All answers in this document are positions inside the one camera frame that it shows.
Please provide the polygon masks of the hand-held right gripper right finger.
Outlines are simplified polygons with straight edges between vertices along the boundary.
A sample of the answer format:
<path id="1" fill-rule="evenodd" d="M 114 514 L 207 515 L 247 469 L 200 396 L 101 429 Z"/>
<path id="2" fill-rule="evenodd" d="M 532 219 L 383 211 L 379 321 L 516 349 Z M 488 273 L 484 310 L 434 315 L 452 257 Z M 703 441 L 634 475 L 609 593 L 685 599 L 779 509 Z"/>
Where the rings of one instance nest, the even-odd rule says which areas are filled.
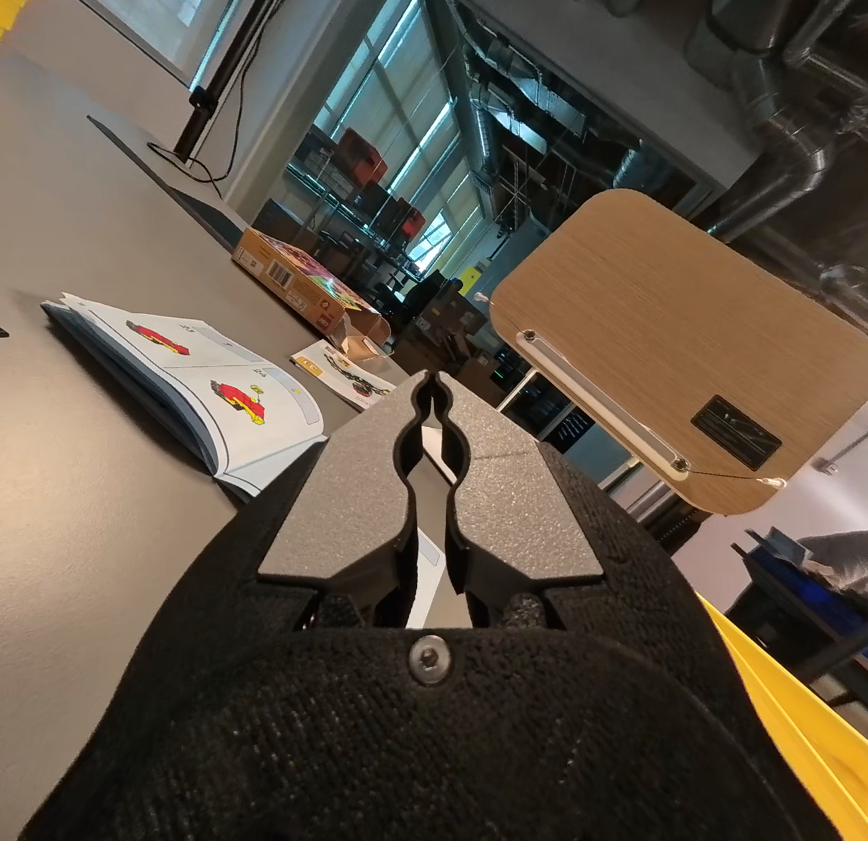
<path id="1" fill-rule="evenodd" d="M 470 614 L 503 614 L 517 595 L 593 585 L 603 568 L 537 440 L 439 371 L 447 568 Z"/>

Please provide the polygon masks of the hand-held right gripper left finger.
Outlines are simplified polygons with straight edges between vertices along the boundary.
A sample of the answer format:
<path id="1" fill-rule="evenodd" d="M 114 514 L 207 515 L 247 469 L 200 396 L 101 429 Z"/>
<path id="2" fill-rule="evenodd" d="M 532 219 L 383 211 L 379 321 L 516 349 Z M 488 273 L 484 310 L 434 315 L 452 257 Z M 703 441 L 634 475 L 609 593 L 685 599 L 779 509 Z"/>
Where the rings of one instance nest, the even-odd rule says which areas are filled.
<path id="1" fill-rule="evenodd" d="M 348 595 L 360 611 L 410 611 L 417 498 L 432 375 L 421 371 L 325 443 L 259 565 L 277 584 Z"/>

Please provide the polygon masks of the lego instruction booklet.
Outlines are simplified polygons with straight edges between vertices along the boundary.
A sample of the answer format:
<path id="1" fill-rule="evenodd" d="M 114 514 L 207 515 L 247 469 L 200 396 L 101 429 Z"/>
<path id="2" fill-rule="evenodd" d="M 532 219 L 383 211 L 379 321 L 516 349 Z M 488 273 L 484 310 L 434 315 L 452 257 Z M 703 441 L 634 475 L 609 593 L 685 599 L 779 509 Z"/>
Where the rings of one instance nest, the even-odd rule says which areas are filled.
<path id="1" fill-rule="evenodd" d="M 366 411 L 396 388 L 395 383 L 379 378 L 354 364 L 339 348 L 325 339 L 294 353 L 291 359 L 299 369 L 317 378 L 340 399 L 359 411 Z"/>
<path id="2" fill-rule="evenodd" d="M 130 312 L 69 293 L 41 308 L 245 501 L 327 440 L 320 407 L 302 383 L 201 319 Z"/>

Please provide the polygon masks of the closed lego instruction booklet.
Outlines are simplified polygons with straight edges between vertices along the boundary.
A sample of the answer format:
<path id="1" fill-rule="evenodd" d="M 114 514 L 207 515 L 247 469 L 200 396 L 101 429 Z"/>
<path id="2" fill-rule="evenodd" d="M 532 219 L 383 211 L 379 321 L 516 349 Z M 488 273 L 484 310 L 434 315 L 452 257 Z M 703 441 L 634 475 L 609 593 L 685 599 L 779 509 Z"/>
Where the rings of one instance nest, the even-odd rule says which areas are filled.
<path id="1" fill-rule="evenodd" d="M 339 348 L 325 339 L 294 353 L 291 359 L 299 369 L 317 378 L 340 399 L 359 411 L 366 411 L 396 388 L 395 383 L 379 378 L 354 364 Z"/>

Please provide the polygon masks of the colourful cardboard lego box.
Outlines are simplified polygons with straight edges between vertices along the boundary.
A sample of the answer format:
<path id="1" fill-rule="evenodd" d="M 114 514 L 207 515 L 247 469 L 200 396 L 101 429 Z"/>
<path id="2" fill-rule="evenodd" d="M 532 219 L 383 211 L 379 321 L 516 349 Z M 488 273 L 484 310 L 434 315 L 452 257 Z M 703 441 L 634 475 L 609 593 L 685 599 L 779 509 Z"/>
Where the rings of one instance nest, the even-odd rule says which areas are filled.
<path id="1" fill-rule="evenodd" d="M 295 246 L 247 228 L 232 261 L 339 348 L 357 336 L 379 349 L 392 335 L 373 305 Z"/>

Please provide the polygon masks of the pile of cardboard boxes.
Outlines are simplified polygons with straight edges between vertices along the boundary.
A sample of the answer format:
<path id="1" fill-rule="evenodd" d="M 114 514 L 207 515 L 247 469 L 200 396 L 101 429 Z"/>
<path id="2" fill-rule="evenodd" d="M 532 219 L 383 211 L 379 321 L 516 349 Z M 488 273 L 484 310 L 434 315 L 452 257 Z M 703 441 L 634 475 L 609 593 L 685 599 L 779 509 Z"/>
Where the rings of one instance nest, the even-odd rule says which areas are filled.
<path id="1" fill-rule="evenodd" d="M 450 282 L 396 337 L 391 358 L 406 373 L 443 371 L 491 406 L 505 392 L 495 381 L 500 362 L 473 341 L 487 318 Z"/>

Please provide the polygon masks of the blue crate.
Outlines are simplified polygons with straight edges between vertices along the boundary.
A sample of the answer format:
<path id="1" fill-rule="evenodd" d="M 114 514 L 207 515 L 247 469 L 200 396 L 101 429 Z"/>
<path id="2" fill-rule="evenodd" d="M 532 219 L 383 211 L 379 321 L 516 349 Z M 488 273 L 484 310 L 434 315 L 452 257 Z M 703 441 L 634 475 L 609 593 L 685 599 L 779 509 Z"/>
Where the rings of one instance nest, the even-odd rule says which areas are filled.
<path id="1" fill-rule="evenodd" d="M 748 531 L 754 542 L 732 543 L 749 577 L 726 616 L 773 657 L 798 666 L 825 650 L 852 643 L 847 660 L 866 668 L 866 609 L 777 554 L 772 537 Z"/>

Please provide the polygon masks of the storage shelf with red boxes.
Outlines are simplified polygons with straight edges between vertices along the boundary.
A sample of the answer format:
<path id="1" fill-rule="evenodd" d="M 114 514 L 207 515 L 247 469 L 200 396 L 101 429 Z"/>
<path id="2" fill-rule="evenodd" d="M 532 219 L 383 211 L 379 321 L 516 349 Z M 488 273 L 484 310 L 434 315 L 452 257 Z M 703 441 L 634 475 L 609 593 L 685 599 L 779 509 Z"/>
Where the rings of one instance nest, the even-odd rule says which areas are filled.
<path id="1" fill-rule="evenodd" d="M 304 228 L 320 242 L 344 248 L 350 271 L 374 258 L 418 281 L 422 275 L 408 249 L 426 221 L 417 207 L 386 188 L 386 171 L 383 156 L 356 131 L 343 130 L 334 140 L 317 127 L 308 130 L 285 167 L 288 178 L 313 194 Z"/>

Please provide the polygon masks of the black pole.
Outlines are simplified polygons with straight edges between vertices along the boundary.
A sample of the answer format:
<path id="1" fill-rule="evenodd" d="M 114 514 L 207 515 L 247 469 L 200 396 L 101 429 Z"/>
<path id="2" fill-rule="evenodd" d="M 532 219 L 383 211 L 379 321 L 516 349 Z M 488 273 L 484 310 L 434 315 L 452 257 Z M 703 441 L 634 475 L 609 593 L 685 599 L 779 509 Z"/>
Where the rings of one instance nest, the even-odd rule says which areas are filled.
<path id="1" fill-rule="evenodd" d="M 256 36 L 263 33 L 266 23 L 278 10 L 282 0 L 254 0 L 225 49 L 221 61 L 213 70 L 206 87 L 197 85 L 190 93 L 191 117 L 173 149 L 183 164 L 191 161 L 196 144 L 214 117 L 223 93 L 229 87 L 243 59 L 250 53 Z"/>

